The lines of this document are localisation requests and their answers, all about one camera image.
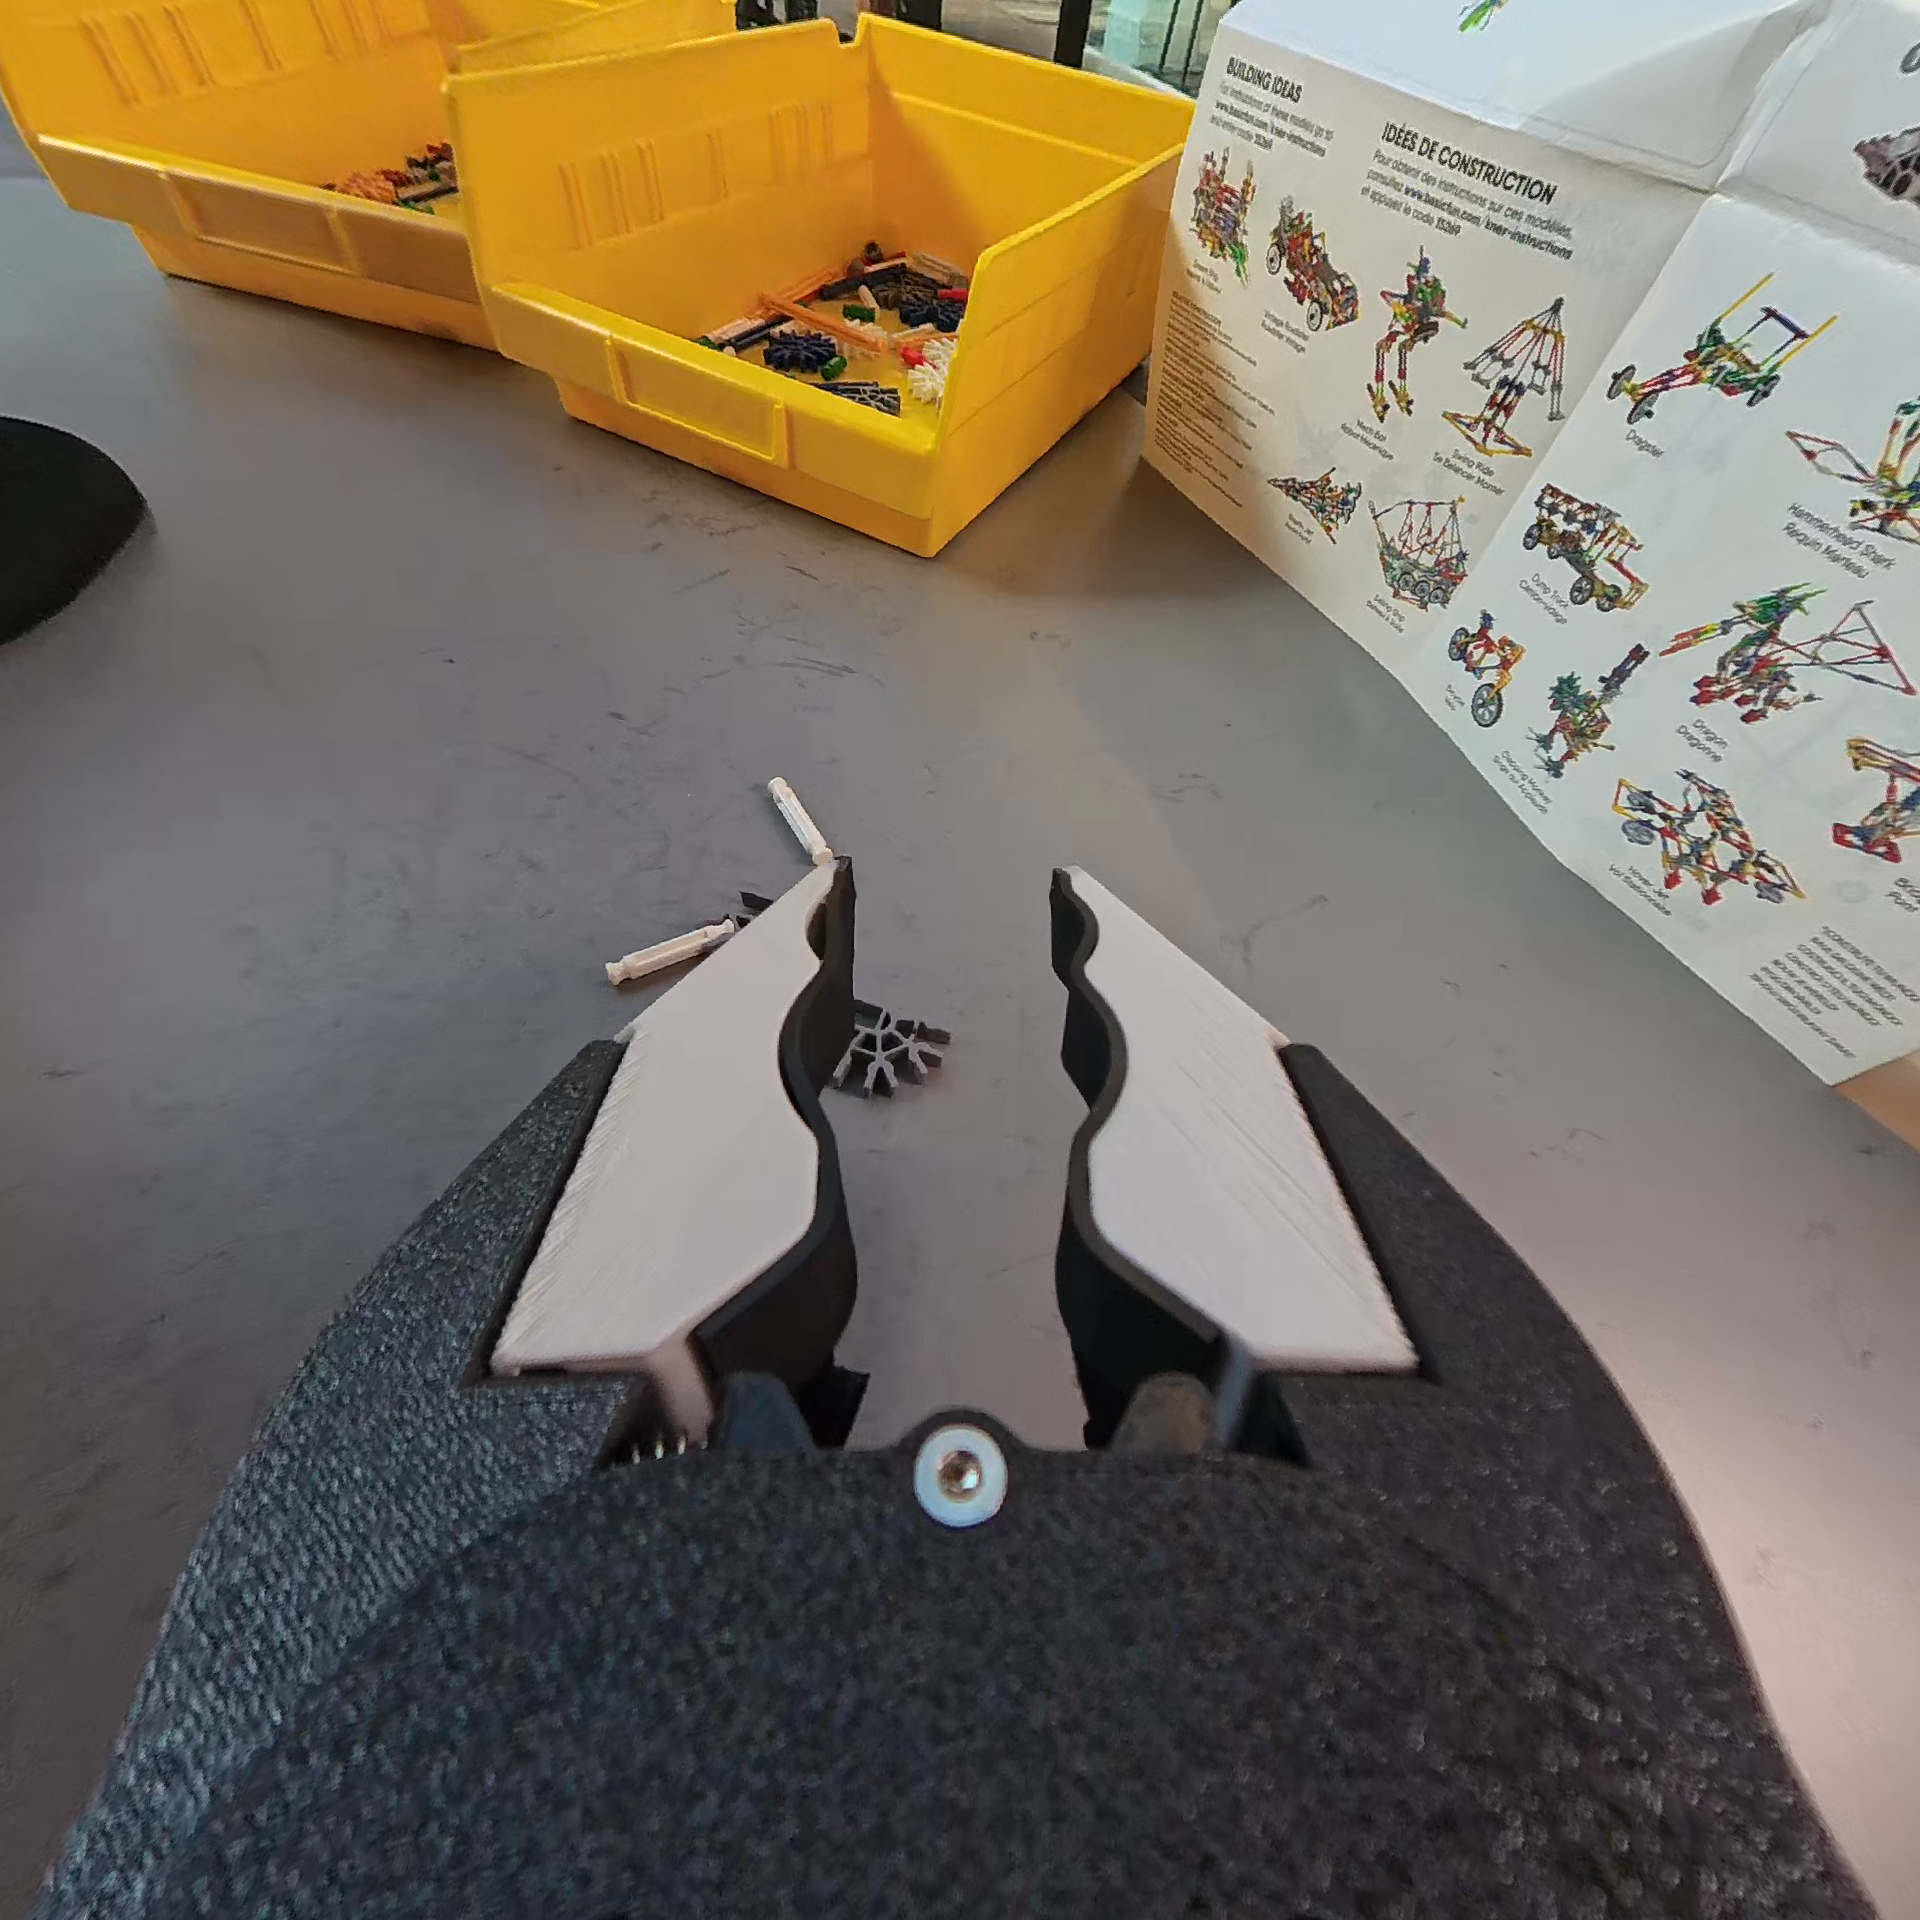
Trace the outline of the yellow plastic bin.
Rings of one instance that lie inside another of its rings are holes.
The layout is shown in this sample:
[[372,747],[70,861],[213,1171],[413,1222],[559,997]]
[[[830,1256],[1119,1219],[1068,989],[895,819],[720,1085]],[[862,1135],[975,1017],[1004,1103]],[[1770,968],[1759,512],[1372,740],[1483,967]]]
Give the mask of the yellow plastic bin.
[[[570,419],[935,557],[1146,359],[1193,107],[866,18],[443,84],[500,348]],[[938,414],[698,337],[877,242],[972,275]]]
[[3,99],[166,277],[492,353],[461,198],[325,180],[451,142],[443,80],[729,36],[723,3],[5,3]]

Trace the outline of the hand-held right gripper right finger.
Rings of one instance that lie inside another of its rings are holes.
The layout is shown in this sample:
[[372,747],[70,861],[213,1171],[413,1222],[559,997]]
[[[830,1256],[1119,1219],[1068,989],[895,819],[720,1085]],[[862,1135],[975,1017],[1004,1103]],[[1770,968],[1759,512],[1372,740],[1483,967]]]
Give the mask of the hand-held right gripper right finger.
[[1050,879],[1050,958],[1086,1108],[1053,1260],[1086,1449],[1153,1380],[1197,1398],[1200,1449],[1299,1455],[1284,1380],[1415,1379],[1284,1035],[1086,868]]

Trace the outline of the pile of colourful building pieces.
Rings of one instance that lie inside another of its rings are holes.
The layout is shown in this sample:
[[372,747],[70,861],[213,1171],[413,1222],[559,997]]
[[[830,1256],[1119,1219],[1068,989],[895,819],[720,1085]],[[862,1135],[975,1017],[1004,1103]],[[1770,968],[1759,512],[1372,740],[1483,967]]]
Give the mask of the pile of colourful building pieces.
[[460,198],[461,185],[451,142],[436,140],[399,165],[357,168],[325,180],[321,190],[379,209],[436,214]]
[[872,238],[839,269],[759,294],[694,342],[894,420],[932,419],[970,303],[965,267]]

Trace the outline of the folded building instruction booklet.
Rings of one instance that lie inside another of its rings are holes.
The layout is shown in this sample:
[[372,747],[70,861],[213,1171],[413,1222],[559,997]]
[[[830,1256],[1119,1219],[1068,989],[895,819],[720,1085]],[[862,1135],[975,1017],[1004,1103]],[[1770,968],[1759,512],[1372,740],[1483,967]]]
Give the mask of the folded building instruction booklet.
[[1915,1062],[1915,4],[1242,4],[1146,458],[1822,1082]]

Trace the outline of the building set cardboard box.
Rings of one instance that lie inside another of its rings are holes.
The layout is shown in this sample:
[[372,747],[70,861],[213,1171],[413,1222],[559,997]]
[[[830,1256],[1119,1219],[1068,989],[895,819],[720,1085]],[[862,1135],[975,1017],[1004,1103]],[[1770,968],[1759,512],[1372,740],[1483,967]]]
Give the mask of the building set cardboard box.
[[1920,1059],[1917,1050],[1866,1069],[1836,1082],[1836,1096],[1847,1101],[1878,1126],[1917,1152],[1920,1146]]

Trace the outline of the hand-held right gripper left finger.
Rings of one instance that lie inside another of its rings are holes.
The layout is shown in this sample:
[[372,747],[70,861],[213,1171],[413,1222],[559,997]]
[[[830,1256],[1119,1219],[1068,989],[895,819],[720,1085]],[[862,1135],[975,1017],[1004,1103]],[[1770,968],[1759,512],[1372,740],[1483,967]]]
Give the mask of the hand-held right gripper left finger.
[[854,911],[830,858],[619,1030],[495,1379],[631,1380],[646,1432],[688,1446],[733,1380],[768,1379],[814,1446],[846,1446],[855,1253],[822,1096],[854,1038]]

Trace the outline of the black wrist rest pad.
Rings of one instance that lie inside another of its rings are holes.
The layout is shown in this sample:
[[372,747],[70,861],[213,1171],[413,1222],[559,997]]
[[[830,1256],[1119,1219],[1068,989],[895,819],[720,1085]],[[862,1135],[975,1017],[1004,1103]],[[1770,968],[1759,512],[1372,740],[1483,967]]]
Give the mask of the black wrist rest pad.
[[106,451],[1,419],[1,642],[68,608],[120,554],[148,501]]

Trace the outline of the grey desk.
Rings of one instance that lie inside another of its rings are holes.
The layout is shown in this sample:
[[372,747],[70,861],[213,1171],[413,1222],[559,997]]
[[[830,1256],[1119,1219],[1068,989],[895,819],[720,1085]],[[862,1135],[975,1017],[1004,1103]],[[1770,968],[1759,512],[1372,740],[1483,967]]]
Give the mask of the grey desk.
[[828,1101],[858,1446],[950,1407],[1079,1441],[1079,864],[1548,1285],[1915,1917],[1915,1157],[1143,467],[1135,386],[923,562],[501,359],[155,277],[12,129],[1,257],[3,414],[152,512],[3,646],[3,1917],[342,1300],[646,1003],[608,960],[796,876],[772,777],[851,858],[858,992],[952,1037],[926,1087]]

